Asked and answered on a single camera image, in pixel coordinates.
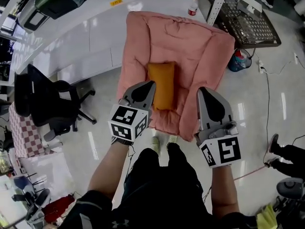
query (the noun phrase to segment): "checkered tablecloth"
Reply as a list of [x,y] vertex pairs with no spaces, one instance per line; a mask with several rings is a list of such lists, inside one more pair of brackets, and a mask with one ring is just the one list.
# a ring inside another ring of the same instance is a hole
[[9,107],[9,113],[10,128],[17,157],[28,158],[54,153],[51,149],[43,147],[40,135],[31,116],[19,116],[15,111],[14,102]]

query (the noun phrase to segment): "shoe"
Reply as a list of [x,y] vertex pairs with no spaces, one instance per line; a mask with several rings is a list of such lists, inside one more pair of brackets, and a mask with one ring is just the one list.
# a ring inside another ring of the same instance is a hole
[[272,159],[269,159],[266,163],[264,163],[264,165],[267,167],[267,168],[270,168],[272,166],[272,163],[276,160],[279,160],[280,157],[275,157],[275,158],[272,158]]
[[168,142],[167,142],[167,145],[166,145],[166,149],[168,149],[167,146],[168,146],[169,143],[177,143],[178,139],[179,139],[179,136],[170,135],[170,138],[168,139]]
[[160,142],[158,137],[153,136],[151,140],[151,144],[149,146],[153,151],[155,151],[160,156]]
[[270,8],[270,9],[272,9],[273,8],[273,6],[272,5],[270,5],[268,2],[267,2],[267,0],[261,0],[268,8]]
[[275,133],[275,134],[273,135],[273,137],[271,138],[270,143],[269,143],[268,151],[269,151],[270,153],[273,153],[273,151],[272,151],[272,146],[273,146],[274,144],[277,144],[277,140],[278,140],[278,133]]

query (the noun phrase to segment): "black office chair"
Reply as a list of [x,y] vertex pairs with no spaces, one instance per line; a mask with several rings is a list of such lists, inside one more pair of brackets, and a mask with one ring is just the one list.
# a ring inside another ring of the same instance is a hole
[[[94,90],[87,92],[82,98],[78,97],[75,86],[65,81],[51,82],[36,67],[29,64],[27,73],[15,74],[15,109],[20,116],[32,116],[36,126],[50,125],[51,131],[44,139],[51,141],[55,136],[70,131],[77,131],[78,115],[96,124],[95,119],[89,118],[80,111],[81,103],[89,96],[95,95]],[[60,98],[60,93],[69,92],[71,100]]]

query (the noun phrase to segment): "pink cushion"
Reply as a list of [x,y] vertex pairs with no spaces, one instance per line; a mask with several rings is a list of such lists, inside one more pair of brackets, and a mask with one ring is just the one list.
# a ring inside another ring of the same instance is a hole
[[197,90],[216,89],[232,56],[234,38],[198,21],[153,12],[130,12],[126,23],[117,97],[148,80],[149,62],[175,61],[176,109],[153,111],[150,127],[191,141],[198,131]]

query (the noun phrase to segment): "yellow label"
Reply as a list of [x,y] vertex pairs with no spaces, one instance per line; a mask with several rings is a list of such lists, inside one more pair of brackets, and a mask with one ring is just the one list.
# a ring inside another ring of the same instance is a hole
[[123,0],[112,1],[112,2],[110,2],[110,5],[111,5],[111,6],[115,6],[115,5],[120,4],[121,2],[123,2]]

